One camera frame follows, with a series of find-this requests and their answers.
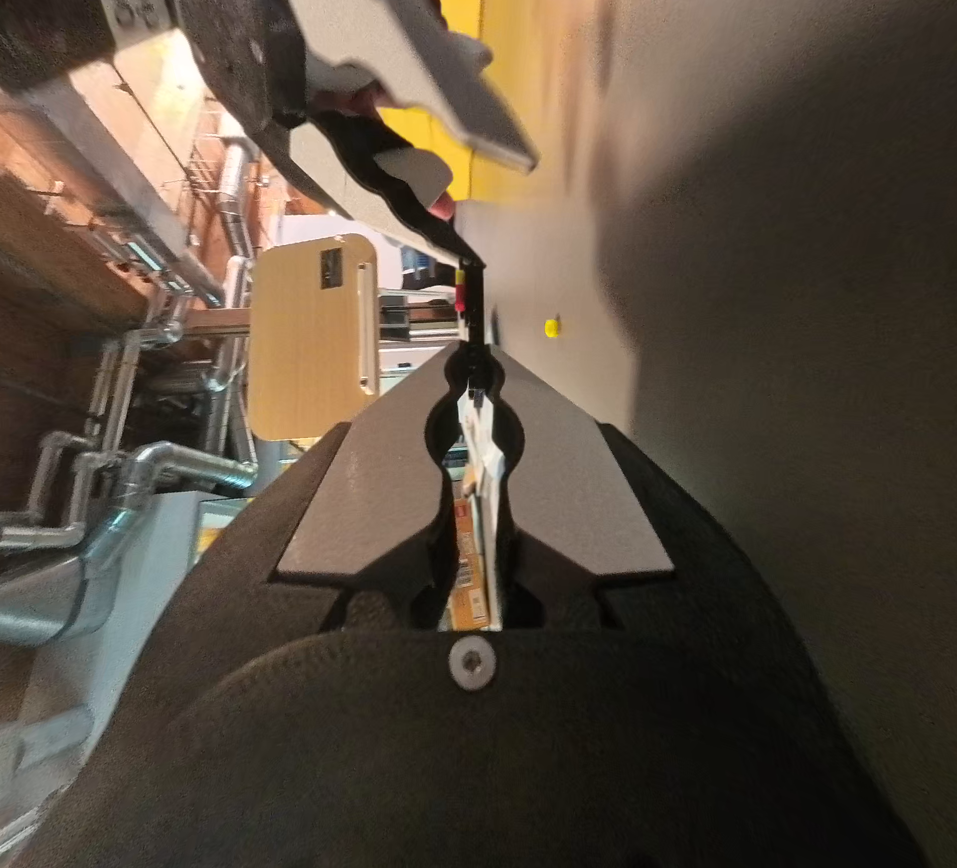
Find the blue plastic rack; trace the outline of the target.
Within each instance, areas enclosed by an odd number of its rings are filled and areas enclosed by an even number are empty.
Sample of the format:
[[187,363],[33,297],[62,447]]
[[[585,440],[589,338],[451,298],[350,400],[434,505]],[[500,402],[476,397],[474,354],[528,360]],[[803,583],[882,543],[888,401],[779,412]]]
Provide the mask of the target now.
[[402,289],[421,290],[439,286],[447,286],[443,282],[442,271],[444,264],[435,258],[413,249],[407,245],[400,247],[400,261],[402,268]]

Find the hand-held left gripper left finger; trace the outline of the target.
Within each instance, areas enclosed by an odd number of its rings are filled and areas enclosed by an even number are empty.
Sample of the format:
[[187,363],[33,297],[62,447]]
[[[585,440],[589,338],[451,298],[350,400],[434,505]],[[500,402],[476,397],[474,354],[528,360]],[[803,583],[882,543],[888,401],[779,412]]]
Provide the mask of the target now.
[[276,574],[376,591],[401,615],[439,615],[459,568],[452,481],[460,343],[449,343],[346,430]]

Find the silver metal pipes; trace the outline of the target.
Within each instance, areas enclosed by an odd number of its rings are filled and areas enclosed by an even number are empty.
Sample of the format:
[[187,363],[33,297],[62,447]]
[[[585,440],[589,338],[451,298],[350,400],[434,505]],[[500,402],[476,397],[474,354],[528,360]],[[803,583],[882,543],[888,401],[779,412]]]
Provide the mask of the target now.
[[2,511],[1,639],[39,649],[91,635],[111,615],[132,533],[167,476],[247,490],[258,466],[247,442],[239,460],[161,440],[120,449],[142,352],[181,340],[169,318],[108,341],[87,411],[88,431],[43,438],[25,505]]

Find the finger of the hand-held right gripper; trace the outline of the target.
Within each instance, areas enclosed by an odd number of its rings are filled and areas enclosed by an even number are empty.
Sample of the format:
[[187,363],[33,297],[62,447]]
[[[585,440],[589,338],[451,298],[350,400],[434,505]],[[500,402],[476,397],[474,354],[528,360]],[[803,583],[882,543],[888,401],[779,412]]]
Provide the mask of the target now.
[[291,164],[341,216],[445,264],[484,267],[450,219],[430,211],[452,181],[433,152],[381,120],[320,113],[290,133]]
[[307,52],[338,75],[370,77],[393,107],[424,109],[461,144],[532,171],[539,156],[487,84],[481,48],[441,25],[425,0],[288,0]]

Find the silver ventilation duct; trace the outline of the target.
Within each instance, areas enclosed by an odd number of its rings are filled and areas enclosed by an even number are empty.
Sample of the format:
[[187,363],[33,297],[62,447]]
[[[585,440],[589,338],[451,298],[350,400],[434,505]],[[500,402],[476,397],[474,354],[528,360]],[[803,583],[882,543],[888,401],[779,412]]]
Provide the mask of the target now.
[[250,228],[257,153],[238,136],[210,138],[196,146],[184,173],[187,219],[179,270],[207,308],[227,305],[226,269],[234,257],[256,255]]

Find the white paper leaflet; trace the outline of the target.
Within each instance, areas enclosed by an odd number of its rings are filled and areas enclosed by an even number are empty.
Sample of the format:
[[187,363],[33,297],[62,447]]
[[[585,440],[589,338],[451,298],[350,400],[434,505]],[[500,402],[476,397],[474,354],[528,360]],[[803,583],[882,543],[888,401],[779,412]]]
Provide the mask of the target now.
[[505,457],[494,440],[496,410],[486,396],[463,394],[459,401],[461,431],[475,478],[474,494],[482,512],[482,528],[488,540],[496,539]]

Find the orange lego box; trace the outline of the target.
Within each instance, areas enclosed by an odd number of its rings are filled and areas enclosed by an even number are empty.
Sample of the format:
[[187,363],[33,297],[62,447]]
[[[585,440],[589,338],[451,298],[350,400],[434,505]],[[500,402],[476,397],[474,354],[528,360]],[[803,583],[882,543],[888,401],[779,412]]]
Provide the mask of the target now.
[[454,503],[458,569],[447,602],[448,627],[458,633],[483,631],[491,626],[484,555],[474,500]]

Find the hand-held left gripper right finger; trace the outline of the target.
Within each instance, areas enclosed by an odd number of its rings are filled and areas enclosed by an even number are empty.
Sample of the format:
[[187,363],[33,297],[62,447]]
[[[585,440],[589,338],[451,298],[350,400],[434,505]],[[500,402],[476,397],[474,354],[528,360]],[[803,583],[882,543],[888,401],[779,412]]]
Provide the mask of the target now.
[[503,468],[496,526],[502,613],[516,595],[543,616],[609,587],[673,575],[598,422],[500,348],[490,355],[492,441]]

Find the black lego plate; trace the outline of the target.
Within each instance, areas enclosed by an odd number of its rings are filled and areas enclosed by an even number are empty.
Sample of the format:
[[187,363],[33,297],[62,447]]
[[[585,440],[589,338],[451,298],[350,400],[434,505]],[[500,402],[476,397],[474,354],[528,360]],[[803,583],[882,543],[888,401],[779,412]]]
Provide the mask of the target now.
[[463,258],[458,268],[467,273],[466,310],[459,315],[461,339],[455,354],[456,366],[471,395],[485,394],[491,386],[491,364],[485,340],[484,264],[476,258]]

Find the yellow plastic bin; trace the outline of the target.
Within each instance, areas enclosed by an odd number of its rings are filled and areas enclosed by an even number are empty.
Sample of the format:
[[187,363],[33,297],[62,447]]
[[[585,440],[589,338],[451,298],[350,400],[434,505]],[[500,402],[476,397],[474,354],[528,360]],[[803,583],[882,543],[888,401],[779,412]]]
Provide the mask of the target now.
[[486,77],[540,155],[531,180],[474,156],[472,197],[581,192],[612,75],[617,0],[440,0],[449,24],[493,55]]

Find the light wooden table board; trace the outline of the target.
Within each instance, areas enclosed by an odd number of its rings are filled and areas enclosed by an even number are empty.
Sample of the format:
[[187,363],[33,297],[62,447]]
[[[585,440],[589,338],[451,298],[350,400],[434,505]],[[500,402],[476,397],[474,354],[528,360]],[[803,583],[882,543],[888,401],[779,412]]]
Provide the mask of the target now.
[[253,434],[318,439],[380,395],[377,253],[356,234],[281,245],[253,272]]

